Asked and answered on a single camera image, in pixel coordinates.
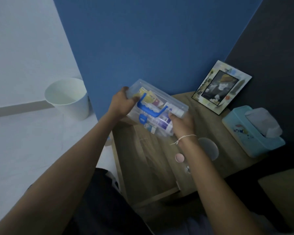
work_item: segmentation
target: baseboard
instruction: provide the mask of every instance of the baseboard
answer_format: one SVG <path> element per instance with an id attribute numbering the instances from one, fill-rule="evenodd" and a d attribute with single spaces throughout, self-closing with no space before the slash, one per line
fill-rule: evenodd
<path id="1" fill-rule="evenodd" d="M 21 114 L 36 110 L 44 110 L 53 108 L 54 106 L 49 104 L 47 101 L 30 102 L 25 104 L 19 104 L 14 106 L 0 107 L 0 117 Z"/>

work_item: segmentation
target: hand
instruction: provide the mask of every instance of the hand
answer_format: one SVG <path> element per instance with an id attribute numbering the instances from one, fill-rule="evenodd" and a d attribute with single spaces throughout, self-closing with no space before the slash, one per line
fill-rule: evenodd
<path id="1" fill-rule="evenodd" d="M 173 123 L 173 132 L 175 134 L 175 136 L 179 139 L 185 135 L 192 135 L 195 134 L 195 123 L 194 123 L 194 119 L 193 116 L 187 112 L 184 115 L 184 118 L 179 118 L 176 115 L 169 113 L 169 118 L 172 120 Z M 196 139 L 197 141 L 197 137 L 195 136 L 189 136 L 189 137 L 184 137 L 179 141 L 179 145 L 180 143 L 182 143 L 182 141 L 184 141 L 185 139 Z"/>
<path id="2" fill-rule="evenodd" d="M 139 101 L 138 96 L 135 96 L 132 99 L 127 99 L 125 92 L 128 89 L 129 88 L 127 86 L 124 86 L 112 97 L 108 113 L 118 119 L 125 117 L 133 109 L 136 102 Z"/>

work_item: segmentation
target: white tissue paper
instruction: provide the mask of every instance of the white tissue paper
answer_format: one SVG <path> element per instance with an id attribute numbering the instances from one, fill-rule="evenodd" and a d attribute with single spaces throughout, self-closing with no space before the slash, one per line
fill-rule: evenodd
<path id="1" fill-rule="evenodd" d="M 282 134 L 276 119 L 264 108 L 247 111 L 245 116 L 266 138 L 276 138 Z"/>

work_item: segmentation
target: floral picture frame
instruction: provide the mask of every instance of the floral picture frame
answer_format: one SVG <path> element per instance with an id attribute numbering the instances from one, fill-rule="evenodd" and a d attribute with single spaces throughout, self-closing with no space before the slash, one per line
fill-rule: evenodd
<path id="1" fill-rule="evenodd" d="M 218 60 L 192 98 L 219 115 L 250 79 L 250 75 Z"/>

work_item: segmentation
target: bracelet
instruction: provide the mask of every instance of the bracelet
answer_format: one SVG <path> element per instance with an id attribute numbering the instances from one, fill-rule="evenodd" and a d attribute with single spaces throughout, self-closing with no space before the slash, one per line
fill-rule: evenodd
<path id="1" fill-rule="evenodd" d="M 173 145 L 173 144 L 176 144 L 176 145 L 177 145 L 178 142 L 179 142 L 182 138 L 187 137 L 187 136 L 197 136 L 197 135 L 195 135 L 195 134 L 184 135 L 184 136 L 180 137 L 176 142 L 174 142 L 174 143 L 172 143 L 172 144 L 170 144 L 170 145 Z"/>

